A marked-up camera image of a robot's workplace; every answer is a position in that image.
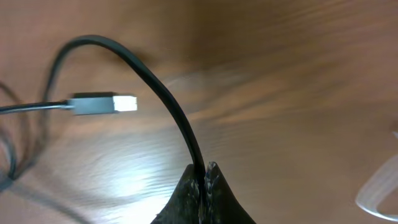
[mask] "wood grain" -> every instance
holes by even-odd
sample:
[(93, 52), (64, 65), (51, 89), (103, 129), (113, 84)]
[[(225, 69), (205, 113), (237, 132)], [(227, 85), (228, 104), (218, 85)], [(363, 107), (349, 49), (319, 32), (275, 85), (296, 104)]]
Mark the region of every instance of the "wood grain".
[[(384, 223), (354, 198), (396, 154), (397, 22), (393, 0), (0, 0), (0, 76), (36, 101), (62, 44), (113, 38), (175, 95), (257, 223)], [(54, 99), (110, 90), (135, 94), (139, 111), (54, 112), (51, 146), (20, 183), (88, 223), (149, 223), (190, 156), (159, 99), (104, 50), (76, 50)], [(0, 217), (75, 223), (11, 192)]]

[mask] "usb connector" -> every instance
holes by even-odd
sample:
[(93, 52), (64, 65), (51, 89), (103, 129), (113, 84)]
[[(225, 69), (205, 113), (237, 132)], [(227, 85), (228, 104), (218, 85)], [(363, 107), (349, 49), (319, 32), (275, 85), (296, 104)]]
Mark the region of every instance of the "usb connector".
[(75, 93), (68, 104), (75, 115), (111, 114), (123, 111), (136, 111), (137, 98), (116, 95), (112, 92)]

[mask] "cable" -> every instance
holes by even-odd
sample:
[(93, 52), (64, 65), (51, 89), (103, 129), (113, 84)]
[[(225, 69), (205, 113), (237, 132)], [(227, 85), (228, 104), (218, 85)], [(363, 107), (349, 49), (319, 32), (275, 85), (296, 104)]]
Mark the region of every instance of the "cable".
[(53, 110), (68, 109), (69, 105), (66, 101), (46, 102), (46, 103), (29, 103), (23, 105), (3, 106), (0, 108), (0, 114), (21, 113), (35, 110)]
[[(37, 121), (39, 129), (38, 136), (35, 139), (35, 145), (33, 147), (34, 154), (28, 160), (21, 161), (21, 163), (17, 166), (17, 169), (11, 179), (15, 180), (19, 178), (22, 174), (24, 174), (27, 169), (29, 169), (35, 164), (37, 158), (44, 151), (47, 145), (48, 135), (49, 135), (48, 109), (55, 109), (57, 107), (61, 109), (68, 109), (66, 108), (68, 105), (66, 105), (65, 102), (58, 102), (54, 104), (50, 103), (49, 100), (53, 92), (53, 89), (55, 88), (55, 82), (57, 80), (60, 67), (62, 66), (63, 59), (67, 56), (67, 54), (71, 50), (83, 45), (98, 45), (100, 47), (104, 47), (112, 51), (113, 53), (121, 57), (160, 98), (160, 100), (163, 102), (163, 104), (166, 106), (166, 108), (172, 115), (173, 119), (175, 120), (188, 146), (188, 149), (192, 157), (193, 165), (195, 168), (195, 175), (199, 185), (201, 198), (202, 200), (205, 200), (206, 199), (204, 194), (205, 165), (203, 162), (203, 158), (196, 137), (180, 105), (177, 103), (177, 101), (168, 91), (168, 89), (159, 81), (159, 79), (132, 52), (130, 52), (127, 48), (125, 48), (121, 44), (111, 39), (98, 35), (84, 35), (81, 37), (77, 37), (66, 43), (59, 51), (58, 55), (53, 61), (53, 65), (50, 69), (49, 76), (47, 77), (47, 83), (44, 88), (41, 103), (35, 105), (36, 106), (35, 110), (40, 110), (40, 114)], [(22, 105), (19, 108), (15, 107), (8, 109), (1, 108), (0, 111), (2, 111), (2, 109), (5, 112), (13, 111), (13, 113), (32, 110), (32, 108), (29, 108), (28, 105), (25, 106)]]

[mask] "usb cable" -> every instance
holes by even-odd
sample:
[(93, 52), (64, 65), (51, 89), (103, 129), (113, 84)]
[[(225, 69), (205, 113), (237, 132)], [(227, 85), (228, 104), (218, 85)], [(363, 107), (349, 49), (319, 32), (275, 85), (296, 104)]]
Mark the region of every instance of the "usb cable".
[(54, 109), (72, 110), (74, 115), (136, 111), (137, 98), (135, 96), (116, 95), (113, 92), (75, 93), (69, 100), (4, 106), (0, 108), (0, 114)]
[(31, 167), (33, 167), (41, 153), (45, 151), (49, 140), (49, 110), (71, 110), (75, 115), (110, 114), (137, 110), (136, 97), (116, 95), (110, 92), (75, 93), (69, 100), (51, 102), (50, 98), (53, 89), (55, 88), (58, 72), (62, 66), (63, 60), (73, 49), (84, 45), (97, 45), (118, 55), (160, 98), (175, 120), (187, 144), (194, 165), (195, 179), (199, 186), (201, 201), (202, 203), (205, 203), (205, 164), (203, 162), (196, 137), (180, 105), (163, 83), (132, 52), (121, 44), (99, 35), (84, 35), (77, 37), (66, 43), (60, 49), (53, 61), (49, 76), (47, 77), (47, 82), (44, 86), (43, 95), (39, 103), (20, 104), (16, 95), (13, 94), (10, 89), (0, 84), (0, 88), (2, 88), (16, 102), (16, 105), (13, 106), (0, 107), (0, 114), (40, 111), (37, 119), (38, 135), (33, 139), (33, 144), (31, 144), (29, 135), (26, 134), (29, 132), (29, 122), (27, 122), (27, 117), (20, 117), (21, 131), (23, 131), (22, 135), (25, 139), (22, 143), (25, 144), (26, 151), (32, 152), (32, 155), (27, 159), (23, 158), (21, 161), (17, 161), (14, 144), (6, 132), (0, 127), (0, 143), (5, 146), (4, 148), (9, 161), (8, 172), (0, 173), (0, 192), (10, 187), (15, 180), (20, 178)]

